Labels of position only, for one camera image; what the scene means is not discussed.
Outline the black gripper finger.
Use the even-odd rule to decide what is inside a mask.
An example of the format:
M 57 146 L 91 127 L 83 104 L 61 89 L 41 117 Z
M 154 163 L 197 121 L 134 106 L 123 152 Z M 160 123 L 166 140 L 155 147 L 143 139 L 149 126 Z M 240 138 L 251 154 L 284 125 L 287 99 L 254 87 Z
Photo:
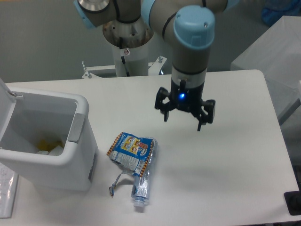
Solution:
M 213 99 L 203 101 L 202 99 L 192 107 L 191 114 L 198 120 L 197 131 L 201 130 L 203 125 L 212 124 L 215 114 L 216 101 Z
M 164 115 L 164 122 L 167 122 L 169 117 L 169 112 L 172 110 L 170 106 L 170 102 L 163 103 L 163 101 L 168 98 L 170 99 L 171 93 L 168 92 L 164 87 L 160 87 L 155 99 L 155 109 L 160 110 L 160 112 Z

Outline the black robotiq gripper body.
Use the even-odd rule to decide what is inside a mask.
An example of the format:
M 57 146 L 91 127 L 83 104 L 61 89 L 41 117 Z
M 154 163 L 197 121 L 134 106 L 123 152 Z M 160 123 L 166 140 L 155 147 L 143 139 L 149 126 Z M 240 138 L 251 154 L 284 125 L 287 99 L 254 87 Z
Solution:
M 180 89 L 180 85 L 171 81 L 170 101 L 176 109 L 192 112 L 201 108 L 201 99 L 204 88 L 204 82 L 195 88 L 187 88 L 185 84 L 184 89 Z

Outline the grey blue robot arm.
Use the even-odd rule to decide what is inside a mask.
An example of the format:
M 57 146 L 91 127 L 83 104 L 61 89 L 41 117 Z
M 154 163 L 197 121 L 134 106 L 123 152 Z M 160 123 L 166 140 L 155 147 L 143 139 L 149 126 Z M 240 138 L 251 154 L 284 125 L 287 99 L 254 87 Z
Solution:
M 102 27 L 113 50 L 116 75 L 148 75 L 147 47 L 154 34 L 172 47 L 171 88 L 160 88 L 155 108 L 164 118 L 178 109 L 191 113 L 199 126 L 214 120 L 215 101 L 203 100 L 216 13 L 235 0 L 76 0 L 88 28 Z

